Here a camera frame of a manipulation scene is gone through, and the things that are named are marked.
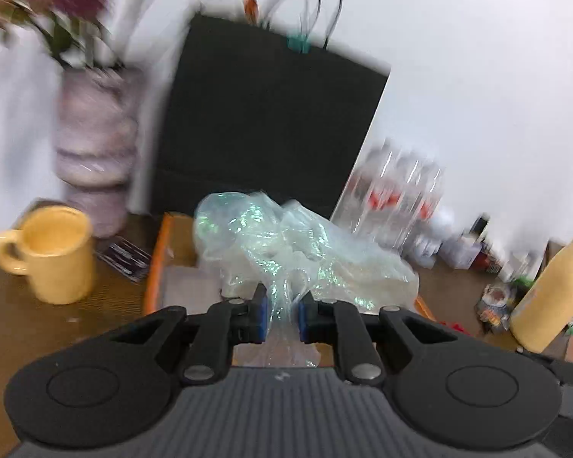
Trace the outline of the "yellow thermos jug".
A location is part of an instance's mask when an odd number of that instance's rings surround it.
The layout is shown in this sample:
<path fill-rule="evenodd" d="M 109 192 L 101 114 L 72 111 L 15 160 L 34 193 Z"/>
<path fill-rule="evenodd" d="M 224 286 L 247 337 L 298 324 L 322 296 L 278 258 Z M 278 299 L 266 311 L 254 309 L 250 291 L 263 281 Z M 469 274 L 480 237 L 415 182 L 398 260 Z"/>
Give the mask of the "yellow thermos jug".
<path fill-rule="evenodd" d="M 563 247 L 513 309 L 509 330 L 525 350 L 542 353 L 573 319 L 573 241 Z"/>

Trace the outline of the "water bottle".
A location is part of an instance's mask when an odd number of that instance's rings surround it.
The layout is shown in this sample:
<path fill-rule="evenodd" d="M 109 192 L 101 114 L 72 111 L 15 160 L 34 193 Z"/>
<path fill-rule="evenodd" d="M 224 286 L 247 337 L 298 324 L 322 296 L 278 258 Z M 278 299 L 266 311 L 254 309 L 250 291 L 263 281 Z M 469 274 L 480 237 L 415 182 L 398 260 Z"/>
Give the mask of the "water bottle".
<path fill-rule="evenodd" d="M 387 219 L 397 159 L 396 144 L 390 139 L 373 147 L 351 172 L 331 221 L 361 239 L 374 240 Z"/>
<path fill-rule="evenodd" d="M 421 182 L 423 183 L 422 200 L 406 242 L 405 254 L 424 261 L 432 258 L 439 249 L 439 240 L 432 224 L 432 216 L 444 194 L 443 169 L 436 162 L 427 164 L 422 168 Z"/>
<path fill-rule="evenodd" d="M 384 249 L 400 250 L 405 242 L 419 204 L 422 166 L 423 159 L 414 151 L 403 155 L 397 162 L 397 181 L 391 194 L 394 204 L 377 235 L 377 242 Z"/>

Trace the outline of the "yellow ceramic mug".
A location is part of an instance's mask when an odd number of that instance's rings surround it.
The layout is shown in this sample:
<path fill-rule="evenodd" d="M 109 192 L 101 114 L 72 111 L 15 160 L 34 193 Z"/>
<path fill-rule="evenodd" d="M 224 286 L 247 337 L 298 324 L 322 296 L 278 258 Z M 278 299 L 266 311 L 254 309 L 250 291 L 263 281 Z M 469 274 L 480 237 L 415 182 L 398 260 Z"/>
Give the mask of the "yellow ceramic mug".
<path fill-rule="evenodd" d="M 90 218 L 63 205 L 32 211 L 17 229 L 0 233 L 0 268 L 26 277 L 44 303 L 68 305 L 83 300 L 95 282 Z"/>

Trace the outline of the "foil snack wrapper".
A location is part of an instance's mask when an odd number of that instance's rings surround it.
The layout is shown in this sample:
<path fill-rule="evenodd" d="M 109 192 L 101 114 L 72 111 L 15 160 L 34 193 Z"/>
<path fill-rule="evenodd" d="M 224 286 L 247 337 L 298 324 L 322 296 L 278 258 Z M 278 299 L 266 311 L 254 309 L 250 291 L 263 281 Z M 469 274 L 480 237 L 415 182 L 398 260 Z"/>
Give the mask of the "foil snack wrapper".
<path fill-rule="evenodd" d="M 509 284 L 487 284 L 475 306 L 475 313 L 484 334 L 508 330 L 509 318 L 515 305 L 515 293 Z"/>

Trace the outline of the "purple textured vase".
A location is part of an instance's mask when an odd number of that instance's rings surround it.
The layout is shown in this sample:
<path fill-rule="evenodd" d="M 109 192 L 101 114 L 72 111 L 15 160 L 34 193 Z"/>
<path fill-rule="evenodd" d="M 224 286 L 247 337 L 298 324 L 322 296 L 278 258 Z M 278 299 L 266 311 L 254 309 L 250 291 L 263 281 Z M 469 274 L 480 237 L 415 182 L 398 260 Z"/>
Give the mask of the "purple textured vase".
<path fill-rule="evenodd" d="M 87 214 L 99 239 L 116 235 L 127 218 L 145 85 L 144 73 L 132 67 L 62 74 L 55 174 L 65 183 L 66 203 Z"/>

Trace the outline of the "water bottle right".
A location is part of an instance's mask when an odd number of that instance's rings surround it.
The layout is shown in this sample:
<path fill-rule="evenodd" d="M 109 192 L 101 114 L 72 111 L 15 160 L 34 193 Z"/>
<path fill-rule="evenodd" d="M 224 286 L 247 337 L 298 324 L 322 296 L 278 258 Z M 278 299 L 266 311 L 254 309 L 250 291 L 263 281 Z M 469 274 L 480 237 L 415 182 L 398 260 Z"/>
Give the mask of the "water bottle right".
<path fill-rule="evenodd" d="M 424 261 L 432 258 L 439 249 L 439 240 L 432 224 L 432 216 L 444 194 L 443 169 L 436 162 L 427 164 L 422 168 L 421 182 L 423 183 L 422 200 L 406 242 L 405 254 Z"/>

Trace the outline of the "small white device box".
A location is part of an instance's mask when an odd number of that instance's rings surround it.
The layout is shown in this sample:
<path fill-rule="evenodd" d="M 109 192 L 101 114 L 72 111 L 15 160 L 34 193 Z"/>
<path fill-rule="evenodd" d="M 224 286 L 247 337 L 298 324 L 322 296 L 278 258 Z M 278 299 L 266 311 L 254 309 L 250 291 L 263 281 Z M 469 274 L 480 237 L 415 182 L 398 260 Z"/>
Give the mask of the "small white device box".
<path fill-rule="evenodd" d="M 482 244 L 470 236 L 458 236 L 446 240 L 439 250 L 439 257 L 455 270 L 468 270 L 482 248 Z"/>

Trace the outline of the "water bottle left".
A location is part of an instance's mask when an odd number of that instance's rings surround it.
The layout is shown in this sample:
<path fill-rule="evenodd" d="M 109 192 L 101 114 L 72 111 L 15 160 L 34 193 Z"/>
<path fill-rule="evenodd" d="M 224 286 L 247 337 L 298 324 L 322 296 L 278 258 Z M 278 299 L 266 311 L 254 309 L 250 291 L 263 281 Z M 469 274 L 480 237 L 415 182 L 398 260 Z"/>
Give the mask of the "water bottle left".
<path fill-rule="evenodd" d="M 390 139 L 373 147 L 351 172 L 331 221 L 361 239 L 374 240 L 387 219 L 397 159 L 396 144 Z"/>

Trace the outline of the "iridescent plastic bag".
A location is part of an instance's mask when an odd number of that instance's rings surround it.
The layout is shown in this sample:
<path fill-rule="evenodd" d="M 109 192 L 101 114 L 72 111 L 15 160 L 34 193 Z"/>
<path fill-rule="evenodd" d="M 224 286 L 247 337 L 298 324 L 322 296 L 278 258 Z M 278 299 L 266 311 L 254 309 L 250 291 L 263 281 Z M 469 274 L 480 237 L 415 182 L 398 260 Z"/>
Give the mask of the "iridescent plastic bag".
<path fill-rule="evenodd" d="M 299 340 L 297 307 L 306 294 L 362 313 L 415 308 L 419 279 L 406 261 L 296 201 L 278 205 L 263 192 L 209 194 L 195 209 L 193 233 L 199 265 L 218 275 L 224 298 L 249 300 L 256 286 L 266 287 L 267 338 L 238 346 L 240 365 L 320 364 L 317 349 Z"/>

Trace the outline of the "red cardboard box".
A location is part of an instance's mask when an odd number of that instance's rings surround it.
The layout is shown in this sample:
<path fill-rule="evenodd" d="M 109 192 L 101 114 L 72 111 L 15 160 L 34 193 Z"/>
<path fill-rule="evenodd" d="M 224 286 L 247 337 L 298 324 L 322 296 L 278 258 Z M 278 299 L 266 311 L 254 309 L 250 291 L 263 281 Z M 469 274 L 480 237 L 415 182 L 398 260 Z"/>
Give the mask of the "red cardboard box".
<path fill-rule="evenodd" d="M 166 306 L 183 306 L 190 314 L 204 313 L 212 304 L 231 299 L 221 295 L 218 275 L 199 265 L 193 220 L 179 214 L 164 216 L 144 296 L 144 312 L 151 313 Z M 425 318 L 431 316 L 419 296 L 411 311 Z M 320 343 L 312 345 L 321 355 L 317 366 L 331 364 L 328 347 Z"/>

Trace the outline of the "water bottle middle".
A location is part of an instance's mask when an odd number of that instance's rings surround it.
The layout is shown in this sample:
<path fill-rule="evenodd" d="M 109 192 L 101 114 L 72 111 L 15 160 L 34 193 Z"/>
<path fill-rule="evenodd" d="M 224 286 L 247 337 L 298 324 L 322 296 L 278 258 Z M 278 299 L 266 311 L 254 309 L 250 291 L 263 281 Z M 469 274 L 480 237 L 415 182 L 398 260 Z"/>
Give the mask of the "water bottle middle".
<path fill-rule="evenodd" d="M 397 181 L 391 194 L 394 204 L 377 235 L 377 242 L 384 249 L 400 250 L 405 242 L 419 204 L 422 166 L 423 159 L 414 151 L 403 155 L 397 162 Z"/>

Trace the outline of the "dark card on table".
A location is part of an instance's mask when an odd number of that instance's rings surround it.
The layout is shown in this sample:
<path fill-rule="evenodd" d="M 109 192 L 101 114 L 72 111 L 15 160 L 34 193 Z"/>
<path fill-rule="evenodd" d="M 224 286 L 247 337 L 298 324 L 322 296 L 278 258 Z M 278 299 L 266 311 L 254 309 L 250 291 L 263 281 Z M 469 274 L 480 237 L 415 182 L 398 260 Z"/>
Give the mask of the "dark card on table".
<path fill-rule="evenodd" d="M 100 261 L 135 283 L 145 279 L 150 271 L 151 254 L 121 236 L 101 241 L 96 255 Z"/>

